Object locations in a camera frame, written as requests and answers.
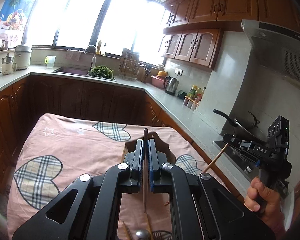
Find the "range hood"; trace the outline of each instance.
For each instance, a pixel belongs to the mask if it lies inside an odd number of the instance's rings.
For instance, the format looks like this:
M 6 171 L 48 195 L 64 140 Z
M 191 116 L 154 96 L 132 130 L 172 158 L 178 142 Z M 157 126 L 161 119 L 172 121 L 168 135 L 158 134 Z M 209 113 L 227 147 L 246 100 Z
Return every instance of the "range hood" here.
M 253 20 L 242 20 L 259 63 L 300 82 L 300 33 Z

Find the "towel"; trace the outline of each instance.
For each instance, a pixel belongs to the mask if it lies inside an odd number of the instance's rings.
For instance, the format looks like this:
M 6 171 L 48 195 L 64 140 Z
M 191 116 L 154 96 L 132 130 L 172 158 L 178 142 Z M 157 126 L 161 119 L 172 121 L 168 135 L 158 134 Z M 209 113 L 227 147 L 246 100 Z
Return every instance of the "towel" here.
M 81 50 L 68 49 L 67 54 L 66 54 L 66 59 L 72 59 L 72 60 L 75 60 L 76 62 L 78 62 L 80 59 L 81 53 L 82 53 Z

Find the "countertop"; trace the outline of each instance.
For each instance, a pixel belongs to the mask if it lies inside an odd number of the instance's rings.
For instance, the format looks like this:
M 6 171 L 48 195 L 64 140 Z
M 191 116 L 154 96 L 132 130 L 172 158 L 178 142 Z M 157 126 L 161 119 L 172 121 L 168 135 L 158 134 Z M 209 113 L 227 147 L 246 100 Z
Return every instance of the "countertop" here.
M 219 150 L 212 144 L 212 142 L 214 140 L 222 140 L 222 136 L 195 115 L 194 111 L 184 106 L 183 101 L 178 97 L 171 96 L 165 93 L 164 90 L 159 89 L 152 84 L 144 84 L 140 81 L 131 81 L 119 76 L 115 77 L 116 82 L 114 82 L 86 76 L 52 72 L 58 68 L 59 67 L 47 69 L 46 66 L 43 65 L 30 65 L 28 69 L 14 71 L 9 75 L 0 74 L 0 91 L 29 75 L 64 77 L 145 90 L 145 92 L 194 140 L 194 142 L 209 156 L 209 158 L 213 159 L 219 153 Z M 247 188 L 249 187 L 250 182 L 242 175 L 242 173 L 224 155 L 216 161 L 216 165 L 227 176 L 240 194 L 245 197 L 247 195 Z

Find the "electric kettle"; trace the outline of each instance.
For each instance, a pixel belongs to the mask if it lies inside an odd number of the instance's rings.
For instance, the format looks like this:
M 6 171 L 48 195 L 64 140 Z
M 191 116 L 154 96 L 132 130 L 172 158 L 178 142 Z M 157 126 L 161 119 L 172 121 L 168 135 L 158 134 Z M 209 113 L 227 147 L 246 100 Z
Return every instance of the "electric kettle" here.
M 179 84 L 178 79 L 168 76 L 163 81 L 164 91 L 167 94 L 174 96 L 174 94 L 177 91 L 178 84 Z

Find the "green vegetable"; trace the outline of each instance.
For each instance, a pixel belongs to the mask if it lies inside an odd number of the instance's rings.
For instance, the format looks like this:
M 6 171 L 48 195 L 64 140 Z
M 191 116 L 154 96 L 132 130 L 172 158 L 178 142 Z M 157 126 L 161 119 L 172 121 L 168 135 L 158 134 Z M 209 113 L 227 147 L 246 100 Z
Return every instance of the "green vegetable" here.
M 102 77 L 106 79 L 114 79 L 113 73 L 114 71 L 106 66 L 93 67 L 89 71 L 89 75 L 92 77 Z

